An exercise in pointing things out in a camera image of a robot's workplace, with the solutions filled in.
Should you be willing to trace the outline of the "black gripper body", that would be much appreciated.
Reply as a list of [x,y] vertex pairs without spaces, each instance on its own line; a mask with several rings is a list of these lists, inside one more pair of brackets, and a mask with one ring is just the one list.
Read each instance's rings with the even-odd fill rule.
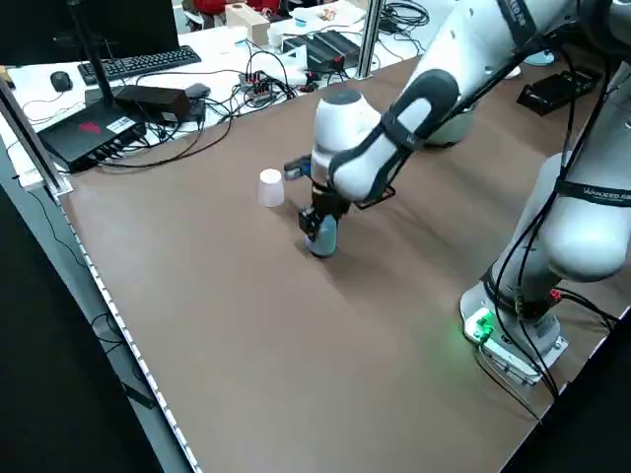
[[340,220],[348,213],[351,203],[331,189],[313,189],[312,205],[319,217],[331,216]]

